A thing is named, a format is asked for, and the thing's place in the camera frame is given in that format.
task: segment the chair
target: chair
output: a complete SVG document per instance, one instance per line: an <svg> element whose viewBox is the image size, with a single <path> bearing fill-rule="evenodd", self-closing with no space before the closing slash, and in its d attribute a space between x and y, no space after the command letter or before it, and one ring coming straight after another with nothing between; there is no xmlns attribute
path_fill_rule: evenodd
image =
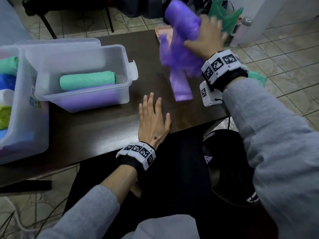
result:
<svg viewBox="0 0 319 239"><path fill-rule="evenodd" d="M106 0L23 0L22 5L25 8L26 14L28 16L38 15L42 19L43 23L54 39L57 39L57 37L44 16L49 11L94 11L105 8L111 31L114 32L110 11L107 7Z"/></svg>

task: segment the purple bag roll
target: purple bag roll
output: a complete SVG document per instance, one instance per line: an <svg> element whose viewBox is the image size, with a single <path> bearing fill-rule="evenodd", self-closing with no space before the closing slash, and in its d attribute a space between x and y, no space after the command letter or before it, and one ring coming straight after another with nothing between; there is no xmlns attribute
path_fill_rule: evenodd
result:
<svg viewBox="0 0 319 239"><path fill-rule="evenodd" d="M169 79L175 100L191 100L193 95L186 75L199 77L204 61L185 48L184 42L197 39L201 19L180 0L171 1L165 18L173 27L173 37L169 45L166 34L159 36L159 58L162 65L172 68Z"/></svg>

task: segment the container lid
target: container lid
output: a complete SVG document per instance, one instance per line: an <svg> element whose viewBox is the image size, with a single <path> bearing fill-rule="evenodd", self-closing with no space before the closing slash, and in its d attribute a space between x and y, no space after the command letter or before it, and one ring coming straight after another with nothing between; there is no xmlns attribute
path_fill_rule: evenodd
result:
<svg viewBox="0 0 319 239"><path fill-rule="evenodd" d="M36 71L42 67L49 54L92 49L101 46L98 39L27 40L15 43L25 51L26 59Z"/></svg>

